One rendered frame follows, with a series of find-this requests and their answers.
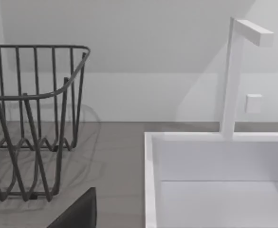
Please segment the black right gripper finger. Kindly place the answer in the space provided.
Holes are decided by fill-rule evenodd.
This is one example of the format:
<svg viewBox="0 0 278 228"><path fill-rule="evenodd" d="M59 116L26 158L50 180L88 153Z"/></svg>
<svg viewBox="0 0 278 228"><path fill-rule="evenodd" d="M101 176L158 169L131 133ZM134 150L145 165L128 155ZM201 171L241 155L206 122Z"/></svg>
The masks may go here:
<svg viewBox="0 0 278 228"><path fill-rule="evenodd" d="M96 228L97 195L96 188L89 188L47 228Z"/></svg>

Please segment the white sink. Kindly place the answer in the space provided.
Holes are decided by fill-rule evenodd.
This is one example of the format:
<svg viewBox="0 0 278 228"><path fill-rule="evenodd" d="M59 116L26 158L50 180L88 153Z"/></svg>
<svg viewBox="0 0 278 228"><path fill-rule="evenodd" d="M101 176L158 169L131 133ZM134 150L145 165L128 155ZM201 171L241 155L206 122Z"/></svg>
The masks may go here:
<svg viewBox="0 0 278 228"><path fill-rule="evenodd" d="M278 133L146 132L145 228L278 228Z"/></svg>

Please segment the tall white tap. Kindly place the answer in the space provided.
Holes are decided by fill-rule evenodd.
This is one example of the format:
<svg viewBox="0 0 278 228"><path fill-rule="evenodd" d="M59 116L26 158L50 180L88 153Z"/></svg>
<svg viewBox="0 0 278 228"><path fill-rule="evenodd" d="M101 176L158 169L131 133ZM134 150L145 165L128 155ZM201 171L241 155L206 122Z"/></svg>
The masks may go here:
<svg viewBox="0 0 278 228"><path fill-rule="evenodd" d="M244 41L248 40L260 48L270 48L274 43L274 32L247 19L230 18L226 66L224 72L225 91L220 133L231 140L235 129L235 116L241 78L241 63Z"/></svg>

